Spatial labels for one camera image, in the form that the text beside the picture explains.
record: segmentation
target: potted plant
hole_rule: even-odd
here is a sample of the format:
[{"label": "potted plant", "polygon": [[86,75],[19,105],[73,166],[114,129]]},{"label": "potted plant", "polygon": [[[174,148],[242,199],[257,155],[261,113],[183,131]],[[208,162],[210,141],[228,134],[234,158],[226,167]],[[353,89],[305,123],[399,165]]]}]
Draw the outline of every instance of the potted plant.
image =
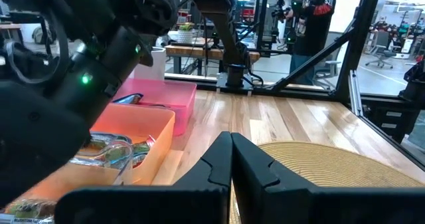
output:
[{"label": "potted plant", "polygon": [[179,43],[192,43],[193,38],[193,24],[192,23],[184,23],[183,25],[180,25],[179,27]]}]

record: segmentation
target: pink plastic bin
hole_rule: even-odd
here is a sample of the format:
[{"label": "pink plastic bin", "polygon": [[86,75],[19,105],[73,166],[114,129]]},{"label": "pink plastic bin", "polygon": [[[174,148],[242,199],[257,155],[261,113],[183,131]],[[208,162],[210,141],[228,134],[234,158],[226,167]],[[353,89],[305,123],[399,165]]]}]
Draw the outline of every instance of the pink plastic bin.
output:
[{"label": "pink plastic bin", "polygon": [[140,93],[143,98],[139,105],[166,108],[175,113],[173,135],[186,132],[187,123],[193,113],[197,85],[190,82],[144,80],[128,78],[118,90],[115,99]]}]

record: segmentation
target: round woven mat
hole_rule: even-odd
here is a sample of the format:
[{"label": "round woven mat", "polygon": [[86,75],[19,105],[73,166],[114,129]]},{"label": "round woven mat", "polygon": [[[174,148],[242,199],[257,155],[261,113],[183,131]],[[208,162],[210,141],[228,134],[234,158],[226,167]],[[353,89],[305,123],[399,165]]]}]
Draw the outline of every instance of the round woven mat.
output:
[{"label": "round woven mat", "polygon": [[[339,148],[305,142],[273,142],[259,147],[298,175],[322,187],[425,186],[380,162]],[[233,189],[230,223],[240,223]]]}]

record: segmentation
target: black t-shirt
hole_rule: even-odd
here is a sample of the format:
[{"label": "black t-shirt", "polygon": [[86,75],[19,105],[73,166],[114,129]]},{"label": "black t-shirt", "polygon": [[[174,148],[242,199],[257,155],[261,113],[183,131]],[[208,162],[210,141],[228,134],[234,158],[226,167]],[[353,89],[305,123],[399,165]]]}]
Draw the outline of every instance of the black t-shirt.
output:
[{"label": "black t-shirt", "polygon": [[336,0],[304,0],[294,54],[313,56],[325,47]]}]

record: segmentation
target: wooden tabletop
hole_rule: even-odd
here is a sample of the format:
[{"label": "wooden tabletop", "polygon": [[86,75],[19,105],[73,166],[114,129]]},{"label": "wooden tabletop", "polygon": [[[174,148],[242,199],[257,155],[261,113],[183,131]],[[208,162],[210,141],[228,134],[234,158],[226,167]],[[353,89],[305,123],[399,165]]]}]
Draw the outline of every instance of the wooden tabletop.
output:
[{"label": "wooden tabletop", "polygon": [[[182,47],[177,45],[167,45],[165,47],[168,56],[190,56],[193,58],[205,57],[205,51],[199,47]],[[211,59],[221,60],[223,58],[223,51],[220,49],[211,49],[208,52]],[[260,59],[260,53],[250,52],[251,62],[254,63]]]},{"label": "wooden tabletop", "polygon": [[152,184],[176,182],[222,131],[239,132],[255,144],[297,140],[343,148],[425,182],[418,166],[340,103],[198,90],[187,131],[174,137]]},{"label": "wooden tabletop", "polygon": [[20,24],[0,24],[0,29],[20,29]]}]

